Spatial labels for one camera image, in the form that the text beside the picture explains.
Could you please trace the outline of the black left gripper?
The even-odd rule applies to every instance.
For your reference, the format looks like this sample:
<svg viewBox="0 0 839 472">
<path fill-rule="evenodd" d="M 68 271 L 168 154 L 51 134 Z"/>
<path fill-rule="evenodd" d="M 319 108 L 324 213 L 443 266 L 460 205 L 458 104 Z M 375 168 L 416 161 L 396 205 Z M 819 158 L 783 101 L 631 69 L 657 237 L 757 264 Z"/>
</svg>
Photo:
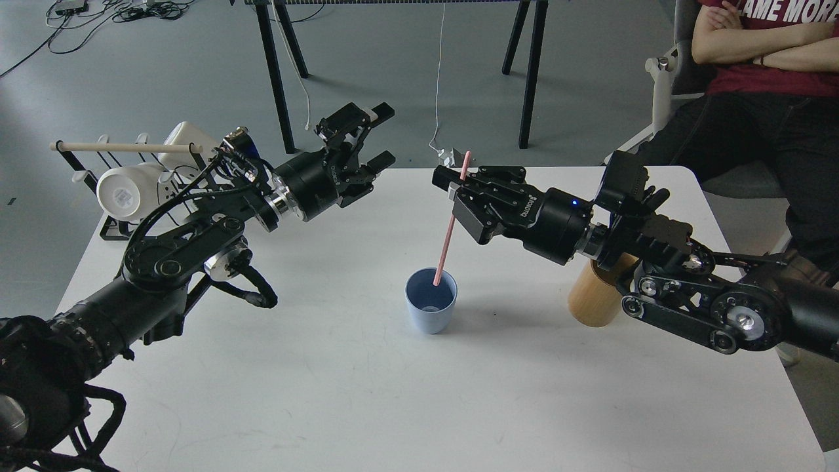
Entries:
<svg viewBox="0 0 839 472">
<path fill-rule="evenodd" d="M 347 207 L 374 190 L 372 183 L 395 164 L 396 157 L 383 151 L 362 164 L 359 153 L 370 131 L 394 116 L 387 102 L 372 108 L 350 102 L 315 125 L 315 134 L 323 142 L 319 151 L 299 153 L 275 168 L 303 221 L 311 221 L 334 204 Z"/>
</svg>

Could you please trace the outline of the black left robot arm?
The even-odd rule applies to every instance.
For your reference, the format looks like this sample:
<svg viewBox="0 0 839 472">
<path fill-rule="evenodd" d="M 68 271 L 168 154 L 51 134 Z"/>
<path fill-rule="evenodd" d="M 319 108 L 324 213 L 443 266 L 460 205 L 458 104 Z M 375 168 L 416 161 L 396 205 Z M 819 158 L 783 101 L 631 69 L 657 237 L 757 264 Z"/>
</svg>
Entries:
<svg viewBox="0 0 839 472">
<path fill-rule="evenodd" d="M 122 394 L 92 385 L 131 345 L 179 336 L 210 287 L 270 309 L 277 295 L 252 267 L 249 219 L 269 232 L 285 212 L 309 221 L 366 196 L 395 163 L 384 151 L 359 162 L 365 138 L 395 115 L 389 104 L 344 105 L 318 123 L 323 141 L 273 167 L 237 128 L 170 200 L 153 205 L 125 248 L 114 279 L 45 320 L 2 319 L 2 470 L 108 471 L 101 458 L 126 410 Z"/>
</svg>

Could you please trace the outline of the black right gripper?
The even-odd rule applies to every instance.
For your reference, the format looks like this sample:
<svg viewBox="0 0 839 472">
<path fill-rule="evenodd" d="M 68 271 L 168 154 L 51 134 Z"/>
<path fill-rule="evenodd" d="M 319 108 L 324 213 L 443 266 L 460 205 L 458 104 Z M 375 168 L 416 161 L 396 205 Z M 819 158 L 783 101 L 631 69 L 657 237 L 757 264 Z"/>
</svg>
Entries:
<svg viewBox="0 0 839 472">
<path fill-rule="evenodd" d="M 559 265 L 574 257 L 589 227 L 593 203 L 567 192 L 540 191 L 525 182 L 526 169 L 515 165 L 481 165 L 465 177 L 438 165 L 432 184 L 454 201 L 456 221 L 479 245 L 502 235 Z M 467 196 L 456 196 L 458 192 Z M 485 205 L 474 197 L 486 199 Z"/>
</svg>

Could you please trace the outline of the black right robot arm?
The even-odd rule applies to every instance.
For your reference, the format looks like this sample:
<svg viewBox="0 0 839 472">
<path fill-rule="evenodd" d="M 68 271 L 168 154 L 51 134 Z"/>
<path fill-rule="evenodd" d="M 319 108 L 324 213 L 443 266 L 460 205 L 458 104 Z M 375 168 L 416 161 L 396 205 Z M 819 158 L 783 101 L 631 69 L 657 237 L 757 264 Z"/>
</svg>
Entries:
<svg viewBox="0 0 839 472">
<path fill-rule="evenodd" d="M 524 167 L 486 165 L 462 176 L 444 165 L 432 183 L 450 192 L 454 218 L 480 245 L 501 235 L 560 265 L 576 254 L 612 269 L 621 310 L 685 340 L 731 355 L 785 342 L 837 359 L 837 291 L 815 282 L 815 266 L 793 254 L 719 253 L 690 224 L 657 213 L 669 198 L 648 187 L 633 153 L 615 152 L 592 201 L 537 190 Z"/>
</svg>

